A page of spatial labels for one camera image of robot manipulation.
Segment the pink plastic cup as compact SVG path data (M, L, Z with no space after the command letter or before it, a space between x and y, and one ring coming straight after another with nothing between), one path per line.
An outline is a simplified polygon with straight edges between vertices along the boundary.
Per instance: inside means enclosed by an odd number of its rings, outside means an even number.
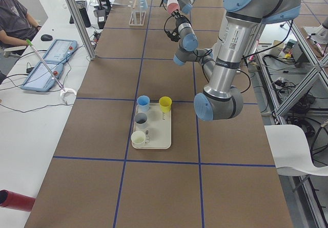
M174 12L180 10L180 5L177 0L167 0L167 12L172 15Z

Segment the light blue plastic cup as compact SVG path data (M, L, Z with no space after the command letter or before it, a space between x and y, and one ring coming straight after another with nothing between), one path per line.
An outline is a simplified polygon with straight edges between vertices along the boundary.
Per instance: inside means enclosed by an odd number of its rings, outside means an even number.
M139 10L140 12L145 12L148 8L147 0L139 0Z

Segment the yellow plastic cup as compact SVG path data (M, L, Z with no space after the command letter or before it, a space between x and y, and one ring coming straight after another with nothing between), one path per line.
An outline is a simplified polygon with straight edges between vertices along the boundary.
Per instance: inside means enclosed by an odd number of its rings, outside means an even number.
M168 96L163 96L159 99L160 109L164 113L168 113L171 110L172 100Z

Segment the grey plastic cup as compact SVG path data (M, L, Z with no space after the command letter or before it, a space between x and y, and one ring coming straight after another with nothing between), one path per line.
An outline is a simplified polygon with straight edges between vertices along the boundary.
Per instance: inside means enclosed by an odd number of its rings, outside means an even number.
M145 130L147 128L148 117L146 113L140 112L134 116L134 123L138 130Z

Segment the cream plastic cup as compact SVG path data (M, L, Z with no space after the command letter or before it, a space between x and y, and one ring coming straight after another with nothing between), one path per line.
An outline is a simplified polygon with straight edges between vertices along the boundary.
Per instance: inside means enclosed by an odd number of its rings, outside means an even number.
M143 131L135 131L131 135L131 143L134 148L142 148L146 144L146 134Z

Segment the black thermos bottle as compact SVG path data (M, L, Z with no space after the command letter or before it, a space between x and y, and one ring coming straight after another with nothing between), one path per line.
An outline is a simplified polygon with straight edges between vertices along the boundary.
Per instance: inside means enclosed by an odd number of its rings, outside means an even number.
M91 26L89 16L87 13L87 1L76 1L77 7L79 9L79 12L81 14L82 20L84 22L84 25L86 28Z

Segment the cream plastic tray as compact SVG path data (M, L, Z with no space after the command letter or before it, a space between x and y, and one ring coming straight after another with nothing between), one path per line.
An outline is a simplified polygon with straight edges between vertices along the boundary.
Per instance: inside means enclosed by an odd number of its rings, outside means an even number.
M137 105L135 115L140 112ZM133 122L133 132L143 131L146 134L146 144L135 149L168 149L171 146L171 111L164 113L159 103L150 103L149 110L143 113L148 117L147 128L138 130Z

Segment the far blue teach pendant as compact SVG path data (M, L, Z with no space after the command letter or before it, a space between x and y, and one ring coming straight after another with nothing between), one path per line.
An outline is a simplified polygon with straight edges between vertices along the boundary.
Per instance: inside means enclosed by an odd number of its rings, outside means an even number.
M55 39L43 59L46 63L59 64L68 60L77 49L77 41L68 39Z

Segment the blue teach pendant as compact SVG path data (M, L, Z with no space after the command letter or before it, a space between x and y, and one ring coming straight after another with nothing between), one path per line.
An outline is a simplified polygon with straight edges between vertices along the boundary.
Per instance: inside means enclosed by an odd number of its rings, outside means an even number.
M47 63L48 68L56 78L61 76L64 65ZM53 76L42 62L39 62L29 73L23 84L20 86L23 90L48 92L56 83Z
M55 39L43 59L46 63L59 64L68 60L77 49L77 41L68 39Z

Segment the long metal grabber stick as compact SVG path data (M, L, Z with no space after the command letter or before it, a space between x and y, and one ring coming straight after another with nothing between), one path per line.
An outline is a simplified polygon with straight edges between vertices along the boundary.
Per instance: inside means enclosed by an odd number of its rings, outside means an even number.
M58 78L54 75L53 71L48 67L47 63L45 62L45 60L40 56L39 52L36 50L36 48L33 46L32 42L27 39L26 40L28 46L31 47L31 49L34 51L34 53L38 56L38 58L40 59L40 61L43 63L43 65L45 66L45 68L47 69L47 71L51 74L52 76L52 79L54 81L57 82L58 86L60 87L60 98L61 100L63 101L63 103L65 105L68 104L68 102L66 101L65 99L65 95L68 94L68 93L73 93L74 95L77 95L77 91L72 89L72 88L68 88L68 87L65 87L59 80Z

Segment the near blue teach pendant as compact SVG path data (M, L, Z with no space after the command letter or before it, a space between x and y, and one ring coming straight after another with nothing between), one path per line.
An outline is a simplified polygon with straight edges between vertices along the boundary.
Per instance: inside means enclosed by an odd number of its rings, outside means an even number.
M48 68L56 78L61 76L64 65L47 63ZM42 62L39 62L29 73L23 84L20 86L23 90L48 92L56 83L53 76Z

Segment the seated person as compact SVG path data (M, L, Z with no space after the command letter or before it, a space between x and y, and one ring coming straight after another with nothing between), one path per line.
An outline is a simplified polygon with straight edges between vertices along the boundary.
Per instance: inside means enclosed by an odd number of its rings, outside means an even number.
M18 0L1 0L1 47L26 46L41 28Z

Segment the white chair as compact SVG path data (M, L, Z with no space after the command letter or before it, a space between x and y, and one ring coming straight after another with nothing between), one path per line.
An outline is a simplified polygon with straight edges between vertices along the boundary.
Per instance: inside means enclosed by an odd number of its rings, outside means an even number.
M278 175L327 176L327 167L312 163L310 148L304 131L296 125L265 126Z

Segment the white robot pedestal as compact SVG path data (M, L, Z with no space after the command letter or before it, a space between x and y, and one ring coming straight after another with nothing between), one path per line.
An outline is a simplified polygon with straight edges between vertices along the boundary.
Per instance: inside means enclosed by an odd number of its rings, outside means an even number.
M218 40L213 45L213 60L204 59L203 68L208 77L216 66L227 70L239 68L255 22L242 20L227 13L222 19Z

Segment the aluminium frame post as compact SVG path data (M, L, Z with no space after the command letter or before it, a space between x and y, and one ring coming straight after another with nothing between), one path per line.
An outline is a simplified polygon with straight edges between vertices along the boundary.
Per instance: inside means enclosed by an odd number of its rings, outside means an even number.
M85 28L85 24L83 22L82 16L79 12L79 9L77 7L77 4L75 0L65 0L67 3L67 6L69 8L69 11L73 17L74 23L76 25L76 28L78 30L78 33L80 35L80 38L85 46L85 49L87 50L87 54L90 58L90 60L95 59L95 51L93 49L93 46L91 44L90 38L88 36L88 33Z

